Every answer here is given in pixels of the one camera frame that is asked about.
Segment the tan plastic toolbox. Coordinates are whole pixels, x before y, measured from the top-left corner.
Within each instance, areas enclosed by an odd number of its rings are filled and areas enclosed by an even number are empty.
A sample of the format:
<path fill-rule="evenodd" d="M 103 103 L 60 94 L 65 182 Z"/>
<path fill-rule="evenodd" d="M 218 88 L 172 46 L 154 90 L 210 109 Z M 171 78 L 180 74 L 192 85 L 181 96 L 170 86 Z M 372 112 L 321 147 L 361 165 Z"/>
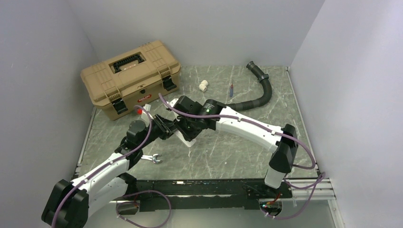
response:
<path fill-rule="evenodd" d="M 159 40 L 83 69 L 92 104 L 114 121 L 179 89 L 180 62 Z"/>

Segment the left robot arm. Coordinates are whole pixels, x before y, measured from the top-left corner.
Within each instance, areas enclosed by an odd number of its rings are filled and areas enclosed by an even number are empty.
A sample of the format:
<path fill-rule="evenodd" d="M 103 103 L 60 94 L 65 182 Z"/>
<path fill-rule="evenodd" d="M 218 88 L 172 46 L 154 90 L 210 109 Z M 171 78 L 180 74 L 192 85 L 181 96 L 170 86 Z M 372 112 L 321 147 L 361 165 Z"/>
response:
<path fill-rule="evenodd" d="M 126 136 L 115 151 L 100 165 L 71 181 L 55 184 L 41 219 L 53 228 L 82 228 L 88 218 L 109 201 L 129 200 L 136 195 L 136 178 L 127 173 L 136 165 L 142 149 L 156 139 L 168 139 L 176 131 L 176 120 L 155 115 L 130 123 Z"/>

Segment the white remote control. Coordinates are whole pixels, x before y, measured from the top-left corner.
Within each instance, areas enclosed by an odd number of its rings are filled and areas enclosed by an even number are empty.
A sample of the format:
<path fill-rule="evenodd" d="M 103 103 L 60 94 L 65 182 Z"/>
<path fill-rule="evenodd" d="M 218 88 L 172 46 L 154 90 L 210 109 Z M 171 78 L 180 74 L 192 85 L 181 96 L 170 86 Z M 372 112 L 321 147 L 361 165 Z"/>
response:
<path fill-rule="evenodd" d="M 182 143 L 184 143 L 188 148 L 191 148 L 195 143 L 196 140 L 192 139 L 191 141 L 188 141 L 184 138 L 183 134 L 180 131 L 176 131 L 174 135 L 181 140 Z"/>

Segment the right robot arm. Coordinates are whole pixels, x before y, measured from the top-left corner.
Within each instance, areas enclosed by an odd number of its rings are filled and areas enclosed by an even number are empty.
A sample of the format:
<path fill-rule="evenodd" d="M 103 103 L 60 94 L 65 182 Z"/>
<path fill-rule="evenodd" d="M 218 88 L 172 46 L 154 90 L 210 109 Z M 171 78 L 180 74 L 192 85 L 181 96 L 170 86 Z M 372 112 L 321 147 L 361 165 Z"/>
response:
<path fill-rule="evenodd" d="M 200 104 L 181 96 L 169 102 L 169 106 L 184 124 L 185 130 L 199 133 L 204 129 L 227 132 L 250 140 L 272 154 L 262 183 L 262 192 L 274 197 L 292 168 L 298 149 L 296 129 L 286 124 L 283 127 L 263 123 L 240 114 L 229 106 L 213 99 Z"/>

